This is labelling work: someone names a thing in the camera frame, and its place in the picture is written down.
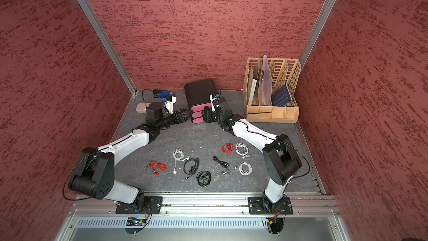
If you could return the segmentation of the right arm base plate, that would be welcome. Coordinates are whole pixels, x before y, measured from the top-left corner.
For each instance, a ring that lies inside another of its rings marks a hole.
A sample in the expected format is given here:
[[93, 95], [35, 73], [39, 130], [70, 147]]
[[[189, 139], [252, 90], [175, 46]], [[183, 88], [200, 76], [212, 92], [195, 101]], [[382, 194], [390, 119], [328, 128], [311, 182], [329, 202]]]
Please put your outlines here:
[[276, 215], [292, 215], [293, 207], [291, 200], [287, 196], [283, 196], [277, 203], [272, 203], [267, 197], [249, 197], [247, 199], [249, 213], [251, 215], [271, 214]]

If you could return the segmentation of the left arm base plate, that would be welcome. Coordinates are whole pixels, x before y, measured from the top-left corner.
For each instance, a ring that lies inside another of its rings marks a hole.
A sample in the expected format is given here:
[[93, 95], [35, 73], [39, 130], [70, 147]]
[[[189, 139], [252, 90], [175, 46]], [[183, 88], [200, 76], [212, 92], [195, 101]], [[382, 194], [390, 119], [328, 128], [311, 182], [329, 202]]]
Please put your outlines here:
[[130, 204], [117, 202], [116, 214], [149, 215], [159, 214], [162, 207], [163, 197], [161, 196], [140, 196]]

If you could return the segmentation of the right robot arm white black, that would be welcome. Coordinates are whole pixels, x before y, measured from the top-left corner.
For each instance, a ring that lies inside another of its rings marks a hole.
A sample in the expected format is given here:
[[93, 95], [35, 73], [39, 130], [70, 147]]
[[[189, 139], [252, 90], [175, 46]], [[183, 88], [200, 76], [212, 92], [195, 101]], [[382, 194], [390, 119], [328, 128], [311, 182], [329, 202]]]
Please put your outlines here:
[[219, 108], [213, 110], [211, 107], [204, 107], [197, 112], [192, 111], [191, 118], [205, 123], [216, 122], [225, 132], [245, 140], [262, 152], [269, 174], [269, 182], [263, 193], [265, 202], [280, 202], [285, 196], [288, 184], [298, 178], [297, 173], [302, 167], [302, 161], [287, 135], [267, 133], [230, 109], [221, 113]]

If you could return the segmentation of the black pink drawer cabinet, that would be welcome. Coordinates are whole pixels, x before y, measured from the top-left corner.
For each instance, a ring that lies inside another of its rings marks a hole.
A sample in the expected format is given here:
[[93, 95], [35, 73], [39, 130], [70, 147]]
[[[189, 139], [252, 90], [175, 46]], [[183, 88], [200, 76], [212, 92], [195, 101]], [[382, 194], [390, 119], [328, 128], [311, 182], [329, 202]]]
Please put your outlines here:
[[205, 107], [212, 109], [212, 101], [218, 97], [218, 90], [212, 79], [205, 79], [187, 83], [185, 94], [188, 107], [191, 111], [191, 120], [194, 124], [204, 122]]

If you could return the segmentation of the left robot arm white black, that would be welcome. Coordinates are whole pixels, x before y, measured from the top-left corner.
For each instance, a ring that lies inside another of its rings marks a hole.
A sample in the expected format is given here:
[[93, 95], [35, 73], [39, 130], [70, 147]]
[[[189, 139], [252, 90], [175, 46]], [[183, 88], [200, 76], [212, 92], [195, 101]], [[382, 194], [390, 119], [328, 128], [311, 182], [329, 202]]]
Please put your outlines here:
[[67, 178], [68, 188], [94, 199], [137, 205], [144, 202], [144, 192], [115, 179], [115, 167], [125, 157], [152, 143], [172, 125], [188, 121], [189, 109], [164, 114], [160, 103], [152, 103], [146, 121], [126, 136], [101, 147], [82, 150], [78, 163]]

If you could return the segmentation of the red earphones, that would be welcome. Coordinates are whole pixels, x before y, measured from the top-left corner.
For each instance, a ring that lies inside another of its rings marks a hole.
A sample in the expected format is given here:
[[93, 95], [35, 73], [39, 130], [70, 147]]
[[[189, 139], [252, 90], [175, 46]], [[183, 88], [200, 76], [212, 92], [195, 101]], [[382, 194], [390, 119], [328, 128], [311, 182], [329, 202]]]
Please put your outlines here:
[[234, 153], [234, 145], [231, 143], [226, 143], [222, 146], [222, 152], [226, 154]]
[[166, 171], [167, 170], [167, 166], [165, 164], [156, 163], [155, 161], [151, 161], [146, 166], [146, 168], [150, 168], [156, 176], [159, 175], [158, 170], [160, 170], [160, 171]]

